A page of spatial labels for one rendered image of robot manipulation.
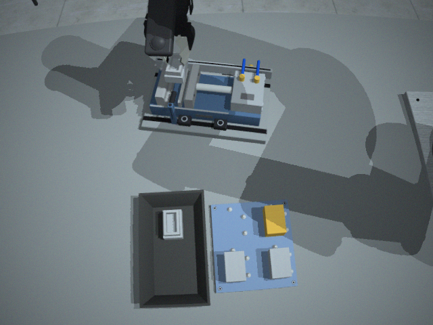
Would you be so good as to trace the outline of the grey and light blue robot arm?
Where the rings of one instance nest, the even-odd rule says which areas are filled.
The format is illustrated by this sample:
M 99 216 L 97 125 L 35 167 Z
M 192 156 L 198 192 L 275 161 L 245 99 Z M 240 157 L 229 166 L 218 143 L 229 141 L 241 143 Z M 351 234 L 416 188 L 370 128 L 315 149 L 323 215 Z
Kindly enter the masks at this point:
M 149 0 L 145 36 L 145 54 L 173 55 L 177 0 Z

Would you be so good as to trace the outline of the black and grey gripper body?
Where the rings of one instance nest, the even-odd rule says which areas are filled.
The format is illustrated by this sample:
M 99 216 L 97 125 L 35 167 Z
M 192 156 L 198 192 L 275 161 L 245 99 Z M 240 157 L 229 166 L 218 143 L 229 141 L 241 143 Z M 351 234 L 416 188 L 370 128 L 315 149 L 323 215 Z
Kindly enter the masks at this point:
M 193 11 L 193 0 L 177 0 L 176 8 L 176 21 L 175 21 L 175 36 L 181 35 L 185 32 L 185 23 L 187 22 L 187 12 L 189 9 L 190 15 Z

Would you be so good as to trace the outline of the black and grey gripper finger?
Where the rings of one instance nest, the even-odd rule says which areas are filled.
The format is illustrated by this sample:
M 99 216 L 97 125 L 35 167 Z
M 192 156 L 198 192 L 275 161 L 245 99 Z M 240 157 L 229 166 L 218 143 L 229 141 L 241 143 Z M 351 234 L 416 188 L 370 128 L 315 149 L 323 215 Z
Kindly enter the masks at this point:
M 175 42 L 181 50 L 179 54 L 181 56 L 181 63 L 185 66 L 188 61 L 193 46 L 193 42 L 195 39 L 195 29 L 191 25 L 191 22 L 184 22 L 184 23 L 186 27 L 185 32 L 181 35 L 178 35 Z
M 146 32 L 146 26 L 147 26 L 147 20 L 145 20 L 144 21 L 144 35 L 145 35 L 145 32 Z M 164 60 L 164 62 L 166 63 L 166 64 L 168 64 L 168 61 L 169 61 L 169 58 L 168 57 L 166 57 L 166 56 L 160 56 L 163 60 Z

